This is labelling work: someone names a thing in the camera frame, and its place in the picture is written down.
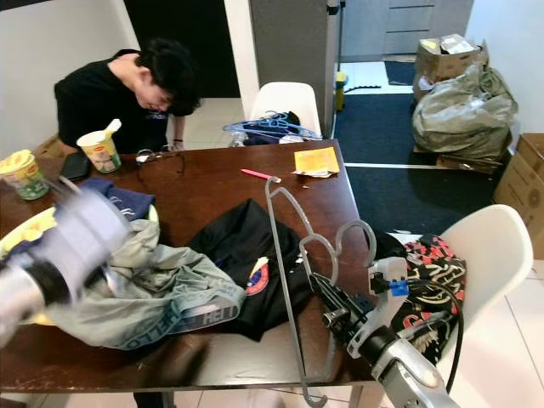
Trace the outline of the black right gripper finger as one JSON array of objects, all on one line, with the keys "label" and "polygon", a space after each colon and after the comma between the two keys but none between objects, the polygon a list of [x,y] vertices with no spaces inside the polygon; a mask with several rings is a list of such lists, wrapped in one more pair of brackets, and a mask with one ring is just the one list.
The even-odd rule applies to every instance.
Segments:
[{"label": "black right gripper finger", "polygon": [[322,303],[346,303],[345,292],[324,275],[312,275],[312,292]]},{"label": "black right gripper finger", "polygon": [[338,288],[332,283],[329,277],[324,275],[310,275],[309,283],[312,292],[319,297],[327,310],[333,311],[339,308]]}]

